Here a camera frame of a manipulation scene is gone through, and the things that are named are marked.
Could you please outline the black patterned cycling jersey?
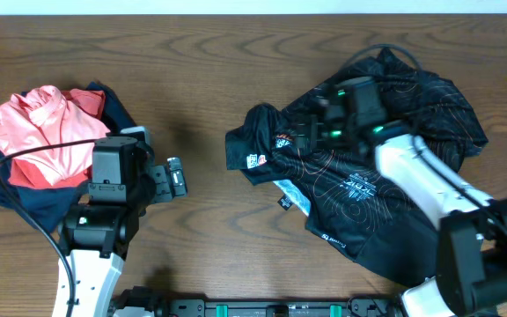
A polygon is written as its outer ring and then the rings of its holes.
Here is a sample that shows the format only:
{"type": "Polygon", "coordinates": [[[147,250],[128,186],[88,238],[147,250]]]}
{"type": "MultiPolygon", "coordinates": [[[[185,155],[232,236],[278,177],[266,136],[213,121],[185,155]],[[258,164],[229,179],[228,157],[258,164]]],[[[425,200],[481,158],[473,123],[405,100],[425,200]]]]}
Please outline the black patterned cycling jersey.
{"type": "Polygon", "coordinates": [[[418,124],[419,135],[451,169],[481,153],[487,137],[457,86],[413,69],[383,49],[341,68],[283,109],[251,108],[225,136],[226,165],[253,184],[272,182],[306,215],[308,231],[369,271],[412,287],[436,271],[437,230],[372,163],[349,150],[303,151],[293,121],[318,105],[329,85],[373,77],[390,115],[418,124]]]}

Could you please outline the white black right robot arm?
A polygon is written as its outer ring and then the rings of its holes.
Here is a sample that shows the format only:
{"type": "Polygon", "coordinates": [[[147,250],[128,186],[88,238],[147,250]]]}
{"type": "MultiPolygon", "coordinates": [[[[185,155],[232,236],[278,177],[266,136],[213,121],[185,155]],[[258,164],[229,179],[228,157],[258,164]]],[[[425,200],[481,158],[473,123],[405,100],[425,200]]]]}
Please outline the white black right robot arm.
{"type": "Polygon", "coordinates": [[[439,233],[436,275],[403,292],[391,316],[472,316],[507,302],[507,199],[461,179],[415,129],[388,116],[377,83],[357,77],[325,89],[293,124],[297,147],[351,148],[374,159],[439,233]]]}

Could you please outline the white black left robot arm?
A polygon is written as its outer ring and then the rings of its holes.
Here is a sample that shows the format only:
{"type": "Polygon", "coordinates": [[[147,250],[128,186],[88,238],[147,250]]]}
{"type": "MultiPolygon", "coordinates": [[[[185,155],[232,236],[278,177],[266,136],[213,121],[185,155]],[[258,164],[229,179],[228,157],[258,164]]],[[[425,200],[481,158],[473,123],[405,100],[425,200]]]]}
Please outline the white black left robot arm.
{"type": "Polygon", "coordinates": [[[94,144],[87,203],[74,203],[58,226],[59,264],[54,316],[167,316],[153,290],[133,287],[113,297],[148,206],[187,195],[179,158],[156,165],[142,126],[111,133],[94,144]]]}

